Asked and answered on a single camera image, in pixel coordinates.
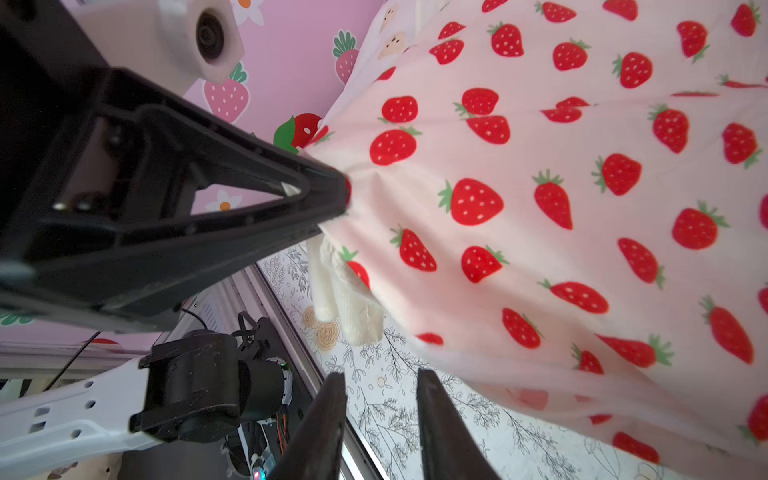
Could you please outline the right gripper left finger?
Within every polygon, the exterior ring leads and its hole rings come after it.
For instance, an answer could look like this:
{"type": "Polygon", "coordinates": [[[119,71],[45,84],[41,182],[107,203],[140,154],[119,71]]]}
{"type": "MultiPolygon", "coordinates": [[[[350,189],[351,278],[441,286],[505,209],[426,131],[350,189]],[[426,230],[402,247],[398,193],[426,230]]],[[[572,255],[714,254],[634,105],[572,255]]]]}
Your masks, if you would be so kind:
{"type": "Polygon", "coordinates": [[[334,480],[340,475],[346,425],[345,377],[325,379],[269,480],[334,480]]]}

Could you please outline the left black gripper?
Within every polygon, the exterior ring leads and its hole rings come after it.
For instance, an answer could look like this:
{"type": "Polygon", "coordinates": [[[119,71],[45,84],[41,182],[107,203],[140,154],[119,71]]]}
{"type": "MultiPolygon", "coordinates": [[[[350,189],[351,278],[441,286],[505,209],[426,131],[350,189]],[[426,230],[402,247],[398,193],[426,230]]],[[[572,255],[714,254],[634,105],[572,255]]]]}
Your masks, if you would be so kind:
{"type": "Polygon", "coordinates": [[[2,3],[1,57],[4,313],[166,331],[345,210],[339,172],[109,67],[56,1],[2,3]]]}

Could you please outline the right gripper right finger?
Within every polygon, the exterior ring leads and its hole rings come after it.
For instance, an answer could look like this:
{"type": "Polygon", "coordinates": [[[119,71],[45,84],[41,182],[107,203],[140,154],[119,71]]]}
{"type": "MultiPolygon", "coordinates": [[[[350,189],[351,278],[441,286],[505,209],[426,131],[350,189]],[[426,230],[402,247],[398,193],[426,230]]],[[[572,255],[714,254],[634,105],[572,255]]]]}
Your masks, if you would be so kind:
{"type": "Polygon", "coordinates": [[[434,371],[418,371],[416,396],[423,478],[499,480],[434,371]]]}

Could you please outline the red strawberry print ruffled pillowcase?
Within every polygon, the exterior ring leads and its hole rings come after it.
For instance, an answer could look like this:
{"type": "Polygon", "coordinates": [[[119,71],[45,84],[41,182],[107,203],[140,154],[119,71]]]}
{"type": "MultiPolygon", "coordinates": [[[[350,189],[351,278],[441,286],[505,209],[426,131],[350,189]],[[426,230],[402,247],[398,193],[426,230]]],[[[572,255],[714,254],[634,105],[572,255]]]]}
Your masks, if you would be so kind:
{"type": "Polygon", "coordinates": [[[767,5],[449,1],[308,154],[435,367],[707,479],[767,475],[767,5]]]}

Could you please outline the cream bear print pillow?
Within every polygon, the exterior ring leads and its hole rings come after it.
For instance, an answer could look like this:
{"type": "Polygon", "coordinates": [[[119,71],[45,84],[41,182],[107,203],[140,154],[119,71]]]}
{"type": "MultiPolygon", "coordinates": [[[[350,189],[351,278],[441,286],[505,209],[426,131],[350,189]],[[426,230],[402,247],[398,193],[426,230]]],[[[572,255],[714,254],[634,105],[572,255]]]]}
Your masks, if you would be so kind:
{"type": "Polygon", "coordinates": [[[370,25],[344,92],[359,93],[394,66],[449,1],[386,1],[370,25]]]}

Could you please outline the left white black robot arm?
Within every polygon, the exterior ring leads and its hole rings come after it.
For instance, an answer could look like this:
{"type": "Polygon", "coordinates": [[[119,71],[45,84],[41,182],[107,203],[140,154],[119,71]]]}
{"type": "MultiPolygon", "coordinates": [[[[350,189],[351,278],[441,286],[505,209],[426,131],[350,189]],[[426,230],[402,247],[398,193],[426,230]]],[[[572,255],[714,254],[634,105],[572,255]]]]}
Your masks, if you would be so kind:
{"type": "MultiPolygon", "coordinates": [[[[1,5],[1,309],[108,332],[168,330],[186,297],[315,235],[337,170],[184,97],[244,53],[226,1],[1,5]]],[[[5,403],[1,475],[162,442],[216,441],[263,389],[206,332],[5,403]]]]}

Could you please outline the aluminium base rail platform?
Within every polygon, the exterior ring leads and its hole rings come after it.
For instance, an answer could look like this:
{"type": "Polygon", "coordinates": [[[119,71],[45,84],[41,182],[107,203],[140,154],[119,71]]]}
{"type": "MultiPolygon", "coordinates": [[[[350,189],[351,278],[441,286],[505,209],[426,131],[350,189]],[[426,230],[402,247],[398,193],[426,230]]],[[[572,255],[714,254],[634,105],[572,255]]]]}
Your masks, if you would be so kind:
{"type": "Polygon", "coordinates": [[[239,298],[185,311],[155,344],[100,344],[75,327],[35,321],[1,331],[5,380],[59,379],[59,389],[1,406],[1,475],[26,479],[111,454],[218,444],[271,421],[277,463],[322,385],[308,387],[275,322],[239,298]]]}

